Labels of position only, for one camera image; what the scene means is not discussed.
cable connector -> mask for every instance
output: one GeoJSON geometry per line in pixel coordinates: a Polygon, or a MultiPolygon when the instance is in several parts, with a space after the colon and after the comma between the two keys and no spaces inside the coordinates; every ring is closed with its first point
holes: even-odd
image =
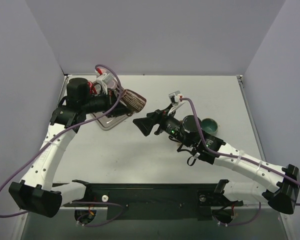
{"type": "Polygon", "coordinates": [[[174,113],[178,108],[180,108],[184,102],[181,102],[181,98],[183,97],[180,91],[175,91],[169,94],[169,99],[171,101],[172,108],[168,112],[168,115],[174,113]]]}

purple cable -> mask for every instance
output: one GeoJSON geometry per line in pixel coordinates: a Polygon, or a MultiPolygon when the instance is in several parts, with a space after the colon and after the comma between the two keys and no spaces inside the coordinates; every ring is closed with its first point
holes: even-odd
{"type": "MultiPolygon", "coordinates": [[[[103,226],[103,225],[106,225],[106,224],[109,224],[111,223],[112,221],[116,220],[117,218],[119,218],[124,212],[125,212],[125,207],[120,205],[120,204],[117,204],[117,203],[112,203],[112,202],[95,202],[95,201],[74,201],[73,202],[74,204],[85,204],[85,205],[111,205],[111,206],[115,206],[115,207],[120,207],[122,208],[121,211],[116,215],[114,216],[113,218],[107,220],[107,221],[104,221],[104,222],[101,222],[101,223],[97,223],[97,224],[85,224],[84,227],[89,227],[89,228],[95,228],[95,227],[100,227],[100,226],[103,226]]],[[[83,216],[86,216],[86,214],[83,214],[81,216],[78,217],[77,221],[79,221],[83,216]]]]}
{"type": "Polygon", "coordinates": [[[261,202],[259,202],[259,209],[258,209],[258,211],[256,212],[256,214],[253,216],[253,218],[251,218],[251,219],[248,220],[248,221],[225,224],[225,223],[223,223],[223,222],[220,222],[218,219],[216,219],[215,216],[213,216],[213,217],[214,217],[215,220],[217,220],[218,222],[220,222],[220,225],[222,225],[222,226],[234,227],[234,226],[242,226],[242,225],[246,225],[246,224],[249,224],[249,223],[253,222],[254,220],[257,219],[257,217],[259,217],[260,213],[261,213],[261,202]]]}
{"type": "MultiPolygon", "coordinates": [[[[203,147],[205,148],[205,150],[206,150],[207,152],[212,153],[212,154],[217,155],[217,156],[224,156],[224,157],[228,157],[228,158],[232,158],[232,159],[233,159],[233,158],[238,158],[238,157],[239,157],[238,155],[230,155],[230,154],[226,154],[226,153],[220,153],[220,152],[213,151],[213,150],[211,150],[210,148],[208,148],[208,147],[207,147],[206,140],[205,140],[205,137],[204,137],[204,135],[203,135],[203,133],[202,133],[202,130],[201,130],[201,127],[200,127],[200,123],[199,123],[199,120],[198,120],[198,115],[197,115],[197,112],[196,112],[194,103],[192,102],[192,100],[191,100],[190,98],[187,98],[187,97],[182,97],[182,98],[180,98],[180,100],[181,100],[181,101],[188,101],[188,102],[189,102],[189,104],[190,104],[190,106],[191,106],[191,109],[192,109],[192,112],[193,112],[195,125],[196,125],[196,127],[197,127],[197,129],[198,129],[198,132],[199,132],[201,141],[202,141],[202,143],[203,143],[203,147]]],[[[253,160],[251,160],[251,159],[249,159],[249,158],[246,158],[246,157],[243,157],[243,156],[242,156],[241,159],[242,159],[242,160],[245,160],[245,161],[247,161],[247,162],[249,162],[249,163],[252,163],[252,164],[254,164],[254,165],[257,165],[257,166],[259,165],[258,162],[255,162],[255,161],[253,161],[253,160]]],[[[279,172],[279,171],[277,171],[277,170],[275,170],[275,169],[272,169],[272,168],[270,168],[270,167],[268,167],[268,166],[264,166],[264,165],[260,165],[260,167],[263,168],[263,169],[266,169],[266,170],[268,170],[268,171],[270,171],[270,172],[273,172],[273,173],[275,173],[275,174],[278,174],[279,176],[281,176],[281,177],[283,177],[283,178],[289,180],[290,182],[292,182],[292,183],[294,183],[294,184],[300,186],[300,182],[299,182],[299,181],[296,181],[296,180],[294,180],[293,178],[291,178],[291,177],[289,177],[289,176],[286,176],[285,174],[283,174],[283,173],[281,173],[281,172],[279,172]]]]}
{"type": "MultiPolygon", "coordinates": [[[[115,107],[118,105],[119,101],[120,101],[120,98],[122,96],[122,93],[123,93],[123,90],[122,90],[122,87],[121,87],[121,82],[119,80],[119,77],[118,75],[109,67],[103,65],[103,64],[97,64],[95,66],[95,68],[104,68],[106,70],[108,70],[109,72],[111,72],[113,74],[113,76],[116,78],[117,82],[118,82],[118,85],[119,85],[119,96],[116,100],[116,102],[114,103],[114,105],[108,110],[106,111],[104,114],[98,116],[98,117],[95,117],[95,118],[92,118],[90,120],[87,120],[87,121],[84,121],[84,122],[80,122],[78,124],[75,124],[73,126],[70,126],[66,129],[64,129],[63,131],[59,132],[55,137],[53,137],[50,142],[54,142],[57,138],[59,138],[62,134],[70,131],[71,129],[74,129],[76,127],[79,127],[79,126],[82,126],[82,125],[85,125],[85,124],[88,124],[88,123],[91,123],[91,122],[94,122],[95,120],[98,120],[99,118],[102,118],[103,116],[105,115],[108,115],[113,109],[115,109],[115,107]]],[[[2,191],[2,189],[16,176],[18,175],[23,169],[25,169],[28,165],[30,165],[34,160],[36,160],[36,158],[42,154],[43,151],[45,151],[47,149],[47,147],[49,147],[49,145],[51,144],[50,142],[47,142],[46,145],[44,145],[29,161],[27,161],[22,167],[20,167],[17,171],[15,171],[1,186],[0,186],[0,192],[2,191]]],[[[11,218],[11,217],[16,217],[16,216],[19,216],[19,215],[22,215],[22,214],[26,214],[28,213],[28,211],[22,211],[22,212],[18,212],[18,213],[14,213],[14,214],[8,214],[8,215],[1,215],[0,214],[0,218],[11,218]]]]}

